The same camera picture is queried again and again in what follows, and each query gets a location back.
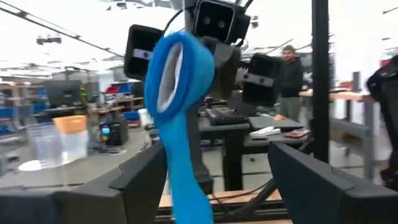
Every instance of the desk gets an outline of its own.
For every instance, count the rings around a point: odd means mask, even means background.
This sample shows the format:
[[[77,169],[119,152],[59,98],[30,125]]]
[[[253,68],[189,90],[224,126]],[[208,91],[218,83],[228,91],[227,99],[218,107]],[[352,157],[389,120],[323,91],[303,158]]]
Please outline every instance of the desk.
[[[0,118],[0,122],[7,122],[10,120],[11,120],[11,118]]]
[[[70,187],[85,184],[122,164],[132,158],[145,144],[145,131],[133,131],[129,133],[130,144],[126,152],[120,155],[92,154],[86,159],[73,161],[62,166],[66,183]],[[10,153],[10,156],[19,156],[20,164],[33,159],[33,152],[30,147],[20,147]],[[38,171],[20,171],[18,174],[8,173],[0,178],[0,188],[23,185],[28,189],[47,189],[62,187],[63,179],[61,168],[44,169]]]
[[[250,124],[212,126],[207,118],[199,118],[199,130],[201,139],[224,139],[223,177],[224,189],[227,191],[243,189],[243,155],[267,153],[270,141],[279,141],[298,148],[306,139],[289,139],[283,134],[276,134],[269,136],[268,140],[252,140],[248,136]]]
[[[230,191],[230,192],[215,192],[215,197],[221,198],[221,197],[233,197],[234,195],[241,195],[245,194],[246,192],[249,192],[249,190],[237,190],[237,191]],[[257,193],[249,194],[249,195],[244,195],[236,198],[229,198],[229,199],[224,199],[221,201],[224,203],[246,203],[250,201],[250,199],[254,198],[257,195]],[[273,201],[273,200],[282,200],[278,190],[276,190],[272,195],[267,198],[267,201]],[[211,200],[210,203],[213,205],[216,205],[218,202],[216,200]],[[159,208],[170,208],[171,207],[171,196],[169,195],[163,195],[162,198],[160,199],[159,203]],[[273,220],[273,221],[262,221],[262,222],[244,222],[247,224],[292,224],[290,220]]]
[[[307,109],[312,107],[311,97],[312,90],[300,92],[300,96],[305,99],[305,106]],[[374,155],[374,99],[367,93],[355,92],[339,92],[330,93],[332,100],[346,100],[346,117],[344,119],[330,118],[330,126],[333,129],[338,129],[356,136],[363,140],[362,148],[348,146],[354,153],[359,154],[364,159],[364,177],[373,180],[373,166],[375,163]],[[363,102],[364,121],[363,125],[351,122],[351,102]],[[310,117],[310,112],[307,110],[307,117]]]
[[[130,108],[131,110],[138,110],[143,108],[144,97],[124,97],[124,98],[116,98],[116,105],[123,105],[125,108]]]
[[[233,197],[235,195],[241,195],[245,194],[246,192],[250,192],[250,190],[235,190],[235,191],[225,191],[225,192],[215,192],[215,196],[218,198],[222,197]],[[246,203],[250,201],[252,198],[257,196],[257,193],[252,193],[249,195],[244,195],[240,197],[235,197],[235,198],[229,198],[229,199],[221,199],[222,202],[225,203]],[[272,195],[267,198],[267,200],[282,200],[280,197],[280,194],[278,190],[276,190]],[[217,204],[218,202],[216,200],[211,200],[210,203],[212,204]],[[171,207],[171,195],[163,195],[162,198],[160,199],[159,203],[159,208],[165,208],[165,207]]]
[[[89,114],[107,114],[111,112],[121,111],[124,107],[123,106],[114,106],[110,108],[98,108],[98,109],[90,109],[88,111]]]

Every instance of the clear plastic container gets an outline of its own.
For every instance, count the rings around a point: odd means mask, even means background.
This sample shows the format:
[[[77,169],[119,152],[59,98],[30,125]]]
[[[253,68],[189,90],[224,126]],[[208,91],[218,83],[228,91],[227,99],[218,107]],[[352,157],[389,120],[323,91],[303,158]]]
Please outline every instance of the clear plastic container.
[[[138,110],[139,121],[141,123],[141,127],[144,127],[147,124],[153,124],[154,120],[149,115],[146,109],[139,109]]]
[[[60,132],[62,146],[66,152],[66,162],[84,159],[88,155],[89,134],[86,116],[66,116],[54,118]]]
[[[59,132],[53,123],[31,124],[27,126],[27,133],[41,169],[62,165],[63,147]]]
[[[61,143],[65,149],[67,162],[84,159],[88,156],[88,131],[60,134]]]

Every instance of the beanie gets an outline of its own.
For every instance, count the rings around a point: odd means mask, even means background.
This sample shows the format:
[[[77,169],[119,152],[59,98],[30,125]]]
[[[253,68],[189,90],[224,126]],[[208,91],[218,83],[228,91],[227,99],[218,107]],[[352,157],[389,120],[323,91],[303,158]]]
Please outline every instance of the beanie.
[[[286,45],[286,46],[284,47],[283,51],[285,51],[285,50],[289,50],[289,51],[293,52],[293,54],[294,54],[295,51],[296,51],[296,49],[294,49],[294,47],[291,46],[291,45]]]

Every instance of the person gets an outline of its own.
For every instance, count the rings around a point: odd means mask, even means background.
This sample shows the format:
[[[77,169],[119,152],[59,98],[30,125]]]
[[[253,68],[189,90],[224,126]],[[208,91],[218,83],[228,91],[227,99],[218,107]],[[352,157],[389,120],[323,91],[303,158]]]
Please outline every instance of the person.
[[[386,124],[392,151],[388,164],[380,171],[383,185],[389,189],[398,191],[398,122],[396,117],[395,84],[398,73],[398,55],[394,56],[387,64],[379,68],[366,81],[366,86],[376,102],[380,104],[381,114]]]
[[[299,93],[303,85],[303,67],[300,58],[295,56],[293,46],[287,45],[282,53],[285,63],[282,66],[280,114],[298,122],[302,105]]]

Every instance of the wooden tabletop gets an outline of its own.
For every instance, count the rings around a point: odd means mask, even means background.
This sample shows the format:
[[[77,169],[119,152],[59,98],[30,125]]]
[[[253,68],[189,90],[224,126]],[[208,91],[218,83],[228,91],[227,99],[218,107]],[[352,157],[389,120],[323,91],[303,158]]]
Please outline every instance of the wooden tabletop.
[[[122,102],[131,102],[131,101],[137,101],[137,100],[143,100],[144,97],[127,97],[127,98],[119,98],[115,99],[116,102],[122,103]]]
[[[233,223],[233,224],[293,224],[293,222],[290,220],[273,220],[273,221],[245,222],[245,223]]]
[[[119,111],[122,110],[124,107],[123,106],[114,106],[111,108],[98,108],[98,109],[91,109],[89,110],[90,114],[105,114],[105,113],[109,113],[112,111]]]
[[[0,122],[10,121],[11,118],[0,118]]]
[[[302,91],[300,92],[300,96],[302,97],[311,97],[312,90]],[[356,93],[351,91],[342,91],[339,93],[330,93],[329,97],[331,99],[336,100],[353,100],[353,101],[365,101],[365,102],[374,102],[374,99],[371,97],[369,93]]]
[[[215,196],[218,198],[221,197],[232,197],[234,195],[241,195],[245,194],[247,192],[250,192],[250,190],[237,190],[237,191],[230,191],[230,192],[216,192]],[[250,201],[250,199],[254,198],[257,195],[257,193],[252,193],[236,198],[231,198],[231,199],[221,199],[222,202],[229,202],[229,203],[244,203]],[[169,195],[163,195],[162,198],[160,199],[159,207],[171,207],[171,196]],[[280,197],[280,194],[278,190],[276,190],[272,195],[267,199],[267,200],[282,200]],[[273,220],[273,221],[262,221],[262,222],[244,222],[244,223],[234,223],[234,224],[293,224],[292,221],[290,220]]]
[[[233,197],[235,195],[241,195],[250,192],[250,190],[236,190],[236,191],[229,191],[229,192],[216,192],[215,196],[218,198],[222,197]],[[243,195],[240,197],[229,198],[229,199],[221,199],[222,202],[226,203],[244,203],[250,201],[250,199],[254,198],[257,193],[251,193],[248,195]],[[267,200],[282,200],[278,190],[276,190]],[[217,203],[216,200],[211,200],[211,203]],[[171,207],[171,196],[170,195],[163,195],[160,199],[159,207]]]

